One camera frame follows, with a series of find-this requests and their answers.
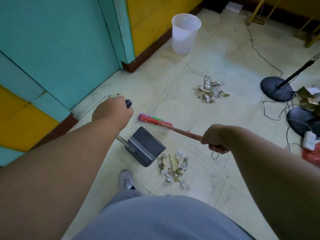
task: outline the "person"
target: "person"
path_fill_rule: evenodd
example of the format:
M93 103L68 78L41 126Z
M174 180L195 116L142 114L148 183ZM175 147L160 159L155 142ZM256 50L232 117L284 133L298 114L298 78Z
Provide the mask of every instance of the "person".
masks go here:
M25 153L0 170L0 239L60 239L133 109L118 96L92 122ZM214 124L202 144L229 150L261 213L279 239L320 236L320 171L251 131ZM122 191L74 239L253 239L213 207L186 196L142 196L132 174Z

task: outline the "teal door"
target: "teal door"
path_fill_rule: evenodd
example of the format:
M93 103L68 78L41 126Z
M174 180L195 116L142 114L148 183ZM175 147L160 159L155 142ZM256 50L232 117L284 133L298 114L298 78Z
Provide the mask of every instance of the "teal door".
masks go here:
M1 0L0 50L68 109L119 69L98 0Z

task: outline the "broom handle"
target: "broom handle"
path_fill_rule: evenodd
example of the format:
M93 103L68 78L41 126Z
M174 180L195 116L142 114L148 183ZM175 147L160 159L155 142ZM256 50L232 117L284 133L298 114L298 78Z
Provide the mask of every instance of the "broom handle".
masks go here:
M194 140L202 141L202 136L200 136L200 135L193 134L193 133L190 133L190 132L187 132L187 131L178 129L178 128L175 128L175 127L173 127L173 126L170 126L170 125L161 123L161 122L158 122L158 125L161 125L161 126L163 126L163 127L165 127L165 128L168 128L168 129L170 129L170 130L172 130L172 131L174 131L174 132L177 132L177 133L179 133L179 134L182 134L182 135L184 135L184 136L186 136L186 137L190 137L190 138L192 138L192 139L194 139Z

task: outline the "person's right arm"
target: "person's right arm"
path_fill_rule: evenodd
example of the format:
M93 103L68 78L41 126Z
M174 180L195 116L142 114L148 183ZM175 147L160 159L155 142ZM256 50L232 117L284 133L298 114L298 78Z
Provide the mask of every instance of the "person's right arm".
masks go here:
M261 213L279 239L320 236L320 169L237 126L212 125L203 144L230 150Z

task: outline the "floor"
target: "floor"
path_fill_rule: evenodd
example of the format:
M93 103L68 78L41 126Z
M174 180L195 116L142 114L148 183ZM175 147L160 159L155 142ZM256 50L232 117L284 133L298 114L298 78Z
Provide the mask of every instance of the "floor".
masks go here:
M178 184L166 183L156 162L143 167L122 144L115 141L63 239L77 234L118 192L118 176L123 169L133 173L136 188L146 196L171 194L194 197L226 214L255 238L277 239L250 196L231 153L213 160L206 145L136 121L139 113L146 113L197 134L203 134L214 123L238 125L286 147L288 125L284 118L273 121L263 115L261 101L269 99L259 86L262 78L280 74L252 49L248 28L254 47L282 70L285 78L313 57L320 50L320 44L318 42L306 49L303 41L293 37L294 28L272 20L264 26L252 23L247 27L247 15L245 11L218 14L202 10L198 14L202 27L188 55L175 54L169 40L136 72L117 71L72 110L80 119L74 130L91 121L94 109L107 99L107 94L120 93L132 100L134 115L120 134L128 139L140 126L144 126L166 146L165 153L174 153L178 149L185 152L189 161L182 179L191 190L184 191ZM293 81L292 87L319 86L319 72L319 65L315 64ZM230 93L230 97L219 98L212 104L198 99L192 87L203 84L205 75L223 81L226 84L223 90ZM284 103L267 103L266 113L277 118L284 106ZM288 140L294 143L300 138L289 130Z

